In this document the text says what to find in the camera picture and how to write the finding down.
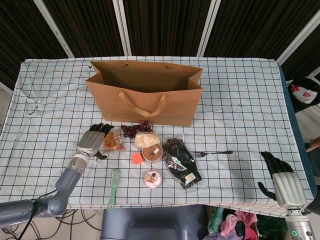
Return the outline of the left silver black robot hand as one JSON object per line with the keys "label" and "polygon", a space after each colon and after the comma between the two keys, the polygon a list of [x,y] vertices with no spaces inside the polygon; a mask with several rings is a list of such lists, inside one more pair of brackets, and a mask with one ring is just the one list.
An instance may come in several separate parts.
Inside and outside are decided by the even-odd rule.
{"label": "left silver black robot hand", "polygon": [[76,152],[86,154],[90,158],[97,157],[100,160],[105,160],[107,156],[100,153],[100,148],[113,128],[114,126],[110,124],[93,124],[77,144]]}

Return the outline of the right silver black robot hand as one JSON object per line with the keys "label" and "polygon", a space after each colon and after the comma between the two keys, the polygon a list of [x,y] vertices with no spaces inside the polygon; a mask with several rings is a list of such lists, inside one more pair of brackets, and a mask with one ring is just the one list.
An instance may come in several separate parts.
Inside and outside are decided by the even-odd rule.
{"label": "right silver black robot hand", "polygon": [[291,165],[274,157],[268,151],[262,151],[261,156],[267,165],[274,192],[266,189],[262,182],[258,182],[261,192],[276,201],[283,209],[302,209],[307,204],[301,180]]}

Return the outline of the orange snack packet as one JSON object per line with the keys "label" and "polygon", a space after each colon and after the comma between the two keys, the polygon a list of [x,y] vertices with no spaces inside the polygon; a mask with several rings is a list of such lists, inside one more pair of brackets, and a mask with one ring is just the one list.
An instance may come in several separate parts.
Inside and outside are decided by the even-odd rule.
{"label": "orange snack packet", "polygon": [[122,139],[122,130],[120,127],[112,128],[106,135],[103,142],[103,151],[105,153],[112,151],[125,151],[126,147]]}

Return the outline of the dark red grape bunch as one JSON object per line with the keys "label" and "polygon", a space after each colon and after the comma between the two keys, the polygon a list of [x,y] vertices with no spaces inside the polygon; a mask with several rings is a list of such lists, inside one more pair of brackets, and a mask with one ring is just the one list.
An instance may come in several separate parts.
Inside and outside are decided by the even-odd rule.
{"label": "dark red grape bunch", "polygon": [[122,125],[121,130],[125,138],[133,139],[139,132],[152,132],[153,125],[148,120],[141,120],[139,124]]}

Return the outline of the bread bun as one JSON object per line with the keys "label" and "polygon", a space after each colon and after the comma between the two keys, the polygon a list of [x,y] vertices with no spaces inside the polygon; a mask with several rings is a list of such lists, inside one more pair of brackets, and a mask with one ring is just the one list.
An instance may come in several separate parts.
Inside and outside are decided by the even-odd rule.
{"label": "bread bun", "polygon": [[134,143],[140,148],[149,148],[160,143],[160,137],[154,132],[138,132]]}

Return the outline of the clear round rubber band container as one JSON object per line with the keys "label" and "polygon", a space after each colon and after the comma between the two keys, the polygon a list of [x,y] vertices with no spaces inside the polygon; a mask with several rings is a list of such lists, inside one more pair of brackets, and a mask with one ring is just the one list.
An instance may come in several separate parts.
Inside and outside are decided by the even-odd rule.
{"label": "clear round rubber band container", "polygon": [[141,152],[143,158],[150,163],[158,163],[163,156],[163,148],[160,143],[150,147],[143,147]]}

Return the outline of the pink frosted donut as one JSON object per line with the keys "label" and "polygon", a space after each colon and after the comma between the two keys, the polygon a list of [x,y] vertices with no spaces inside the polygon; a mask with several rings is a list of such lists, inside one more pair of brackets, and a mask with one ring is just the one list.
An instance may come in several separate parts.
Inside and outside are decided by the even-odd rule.
{"label": "pink frosted donut", "polygon": [[148,188],[158,188],[162,184],[162,176],[157,171],[149,171],[144,177],[144,183]]}

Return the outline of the brown paper shopping bag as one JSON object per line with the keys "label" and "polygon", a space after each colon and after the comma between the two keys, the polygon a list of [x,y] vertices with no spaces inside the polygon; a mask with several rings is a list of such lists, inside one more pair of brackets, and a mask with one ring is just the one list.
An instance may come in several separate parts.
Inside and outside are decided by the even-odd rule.
{"label": "brown paper shopping bag", "polygon": [[168,62],[93,61],[86,84],[106,121],[189,127],[202,69]]}

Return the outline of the black bag with red print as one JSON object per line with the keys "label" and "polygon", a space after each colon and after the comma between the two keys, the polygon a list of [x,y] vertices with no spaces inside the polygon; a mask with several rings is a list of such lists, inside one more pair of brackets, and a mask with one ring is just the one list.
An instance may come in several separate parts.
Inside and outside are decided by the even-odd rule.
{"label": "black bag with red print", "polygon": [[295,113],[320,104],[320,85],[310,78],[294,79],[287,88]]}

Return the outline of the person in dark clothes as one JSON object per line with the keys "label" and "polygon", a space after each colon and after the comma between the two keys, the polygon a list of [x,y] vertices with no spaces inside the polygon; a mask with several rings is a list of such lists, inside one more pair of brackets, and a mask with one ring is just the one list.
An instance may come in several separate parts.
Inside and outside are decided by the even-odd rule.
{"label": "person in dark clothes", "polygon": [[320,136],[311,143],[304,144],[313,175],[320,178]]}

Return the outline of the white checkered tablecloth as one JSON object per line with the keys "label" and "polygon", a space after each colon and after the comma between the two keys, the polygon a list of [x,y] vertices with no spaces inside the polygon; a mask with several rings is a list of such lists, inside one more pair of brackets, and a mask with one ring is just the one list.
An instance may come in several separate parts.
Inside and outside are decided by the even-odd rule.
{"label": "white checkered tablecloth", "polygon": [[[202,95],[189,127],[154,125],[164,140],[181,137],[193,151],[233,151],[196,161],[202,181],[179,186],[164,162],[134,164],[138,151],[126,150],[90,161],[68,199],[69,208],[105,208],[113,169],[120,169],[117,207],[223,206],[264,215],[285,211],[259,189],[273,190],[261,152],[271,152],[298,174],[305,197],[310,191],[290,123],[278,64],[262,58],[147,56],[141,61],[202,68]],[[34,199],[54,190],[83,134],[103,116],[86,80],[94,75],[90,58],[28,59],[21,64],[0,134],[0,203]],[[162,183],[146,186],[158,172]]]}

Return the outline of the colourful clothes pile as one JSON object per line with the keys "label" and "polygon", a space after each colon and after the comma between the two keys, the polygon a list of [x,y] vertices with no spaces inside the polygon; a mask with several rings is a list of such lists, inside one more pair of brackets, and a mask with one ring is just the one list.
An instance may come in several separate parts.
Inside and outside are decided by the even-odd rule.
{"label": "colourful clothes pile", "polygon": [[211,216],[203,240],[286,240],[288,227],[283,218],[218,206],[207,210]]}

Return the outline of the metal fork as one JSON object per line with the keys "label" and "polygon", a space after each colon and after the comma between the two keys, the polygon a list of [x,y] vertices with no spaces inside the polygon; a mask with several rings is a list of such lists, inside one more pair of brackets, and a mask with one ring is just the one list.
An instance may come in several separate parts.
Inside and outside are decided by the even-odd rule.
{"label": "metal fork", "polygon": [[223,154],[223,155],[231,155],[234,152],[232,150],[226,151],[212,151],[212,152],[204,152],[204,151],[193,151],[191,155],[195,158],[204,158],[208,155],[216,155],[216,154]]}

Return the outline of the grey-blue robot torso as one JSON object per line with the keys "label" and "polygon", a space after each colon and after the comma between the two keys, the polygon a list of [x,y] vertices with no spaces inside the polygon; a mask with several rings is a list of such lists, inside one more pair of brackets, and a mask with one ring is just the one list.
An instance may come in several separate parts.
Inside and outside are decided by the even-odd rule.
{"label": "grey-blue robot torso", "polygon": [[202,240],[205,205],[117,208],[103,212],[100,240]]}

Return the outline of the white partition frame post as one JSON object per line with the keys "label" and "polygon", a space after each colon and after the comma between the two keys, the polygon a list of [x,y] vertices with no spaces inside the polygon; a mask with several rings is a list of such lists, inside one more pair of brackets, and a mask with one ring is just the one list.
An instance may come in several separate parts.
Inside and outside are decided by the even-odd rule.
{"label": "white partition frame post", "polygon": [[112,3],[118,25],[123,53],[125,56],[132,56],[124,2],[123,0],[112,0]]}
{"label": "white partition frame post", "polygon": [[202,35],[200,38],[200,42],[199,42],[199,46],[198,46],[198,50],[197,50],[197,57],[203,57],[208,45],[208,41],[210,39],[210,35],[215,23],[215,19],[217,17],[218,11],[219,11],[219,7],[221,4],[221,0],[211,0],[210,1],[210,5],[209,5],[209,9],[208,9],[208,13],[206,16],[206,20],[204,23],[204,27],[203,27],[203,31],[202,31]]}
{"label": "white partition frame post", "polygon": [[284,52],[277,58],[276,63],[281,66],[319,25],[320,25],[320,9],[310,19],[310,21],[303,27],[303,29],[288,45],[288,47],[284,50]]}
{"label": "white partition frame post", "polygon": [[33,0],[34,4],[38,8],[39,12],[43,16],[44,20],[50,27],[51,31],[53,32],[54,36],[56,37],[57,41],[63,48],[64,52],[66,53],[68,58],[74,58],[74,54],[71,51],[69,45],[67,44],[65,38],[63,37],[61,31],[59,30],[57,24],[55,23],[52,15],[50,14],[49,10],[47,9],[43,0]]}

